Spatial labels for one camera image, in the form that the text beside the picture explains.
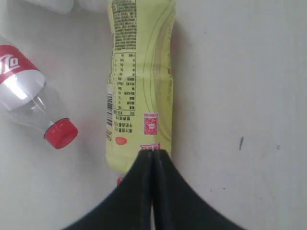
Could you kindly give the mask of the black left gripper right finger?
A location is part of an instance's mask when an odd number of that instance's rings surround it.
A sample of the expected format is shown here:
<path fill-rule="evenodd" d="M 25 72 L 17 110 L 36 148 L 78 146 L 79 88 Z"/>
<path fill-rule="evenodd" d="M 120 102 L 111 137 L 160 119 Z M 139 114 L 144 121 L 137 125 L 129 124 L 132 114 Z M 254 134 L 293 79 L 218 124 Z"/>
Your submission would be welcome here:
<path fill-rule="evenodd" d="M 206 203 L 162 149 L 153 151 L 151 196 L 157 230 L 243 229 Z"/>

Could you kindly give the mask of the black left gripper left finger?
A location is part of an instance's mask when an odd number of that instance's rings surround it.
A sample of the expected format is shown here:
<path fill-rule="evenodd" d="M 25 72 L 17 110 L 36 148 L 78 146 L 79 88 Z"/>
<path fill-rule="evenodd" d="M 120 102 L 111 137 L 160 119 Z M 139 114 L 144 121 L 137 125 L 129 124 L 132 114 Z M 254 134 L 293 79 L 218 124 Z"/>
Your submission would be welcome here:
<path fill-rule="evenodd" d="M 151 229 L 153 151 L 141 150 L 118 186 L 97 207 L 67 230 Z"/>

